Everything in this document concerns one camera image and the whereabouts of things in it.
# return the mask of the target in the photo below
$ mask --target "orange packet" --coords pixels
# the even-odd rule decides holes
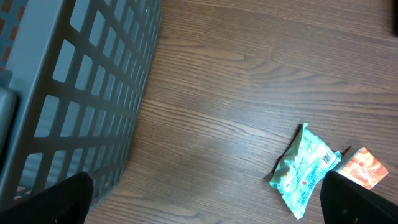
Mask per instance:
[[[357,148],[351,147],[344,154],[336,171],[370,190],[388,174],[388,170],[365,147],[357,151],[352,149]]]

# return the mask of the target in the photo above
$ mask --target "laundry basket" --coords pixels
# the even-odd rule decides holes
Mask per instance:
[[[161,14],[160,0],[29,0],[0,74],[17,96],[0,131],[0,211],[81,171],[92,205],[116,186]]]

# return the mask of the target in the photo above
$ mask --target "perforated plastic wall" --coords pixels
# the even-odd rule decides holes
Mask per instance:
[[[25,113],[6,149],[0,210],[80,171],[94,180],[93,204],[117,184],[160,21],[160,0],[60,1],[32,91],[20,93]]]

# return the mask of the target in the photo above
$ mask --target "plastic wrapper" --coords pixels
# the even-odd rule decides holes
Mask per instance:
[[[333,153],[318,136],[305,129],[307,126],[303,124],[269,182],[279,190],[297,219],[304,216],[316,184],[341,161],[340,152]]]

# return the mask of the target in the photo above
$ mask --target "brown wood grain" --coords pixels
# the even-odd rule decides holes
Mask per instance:
[[[90,223],[323,223],[321,183],[299,221],[267,183],[304,122],[366,146],[389,170],[372,190],[398,204],[389,1],[163,5],[127,169]]]

